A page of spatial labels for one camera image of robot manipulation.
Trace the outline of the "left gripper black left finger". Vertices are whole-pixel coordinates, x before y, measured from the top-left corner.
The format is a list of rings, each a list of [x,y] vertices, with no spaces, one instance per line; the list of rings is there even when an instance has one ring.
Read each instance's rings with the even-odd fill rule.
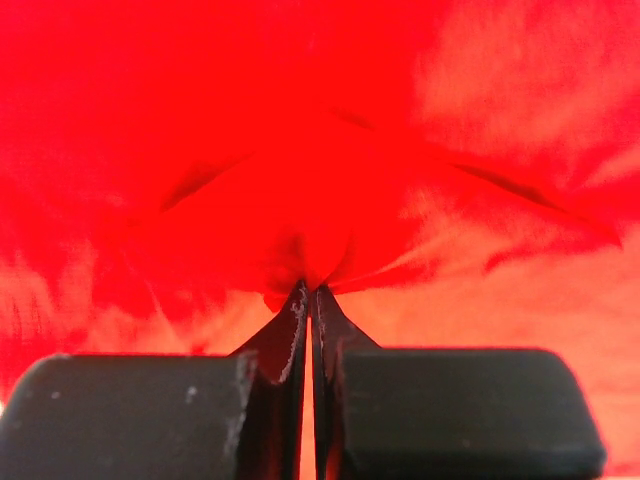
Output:
[[[1,417],[5,479],[295,479],[308,289],[226,356],[57,355]]]

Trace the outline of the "red t shirt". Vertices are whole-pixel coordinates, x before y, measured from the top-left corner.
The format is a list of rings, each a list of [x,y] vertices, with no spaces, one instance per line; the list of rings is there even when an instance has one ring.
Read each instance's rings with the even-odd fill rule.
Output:
[[[5,1],[1,394],[216,353],[299,279],[576,369],[639,472],[635,1]]]

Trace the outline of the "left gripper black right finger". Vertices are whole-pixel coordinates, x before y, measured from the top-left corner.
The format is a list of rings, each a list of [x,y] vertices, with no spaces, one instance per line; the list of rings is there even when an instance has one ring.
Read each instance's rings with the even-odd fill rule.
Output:
[[[578,381],[537,348],[385,348],[329,288],[310,301],[320,479],[596,479]]]

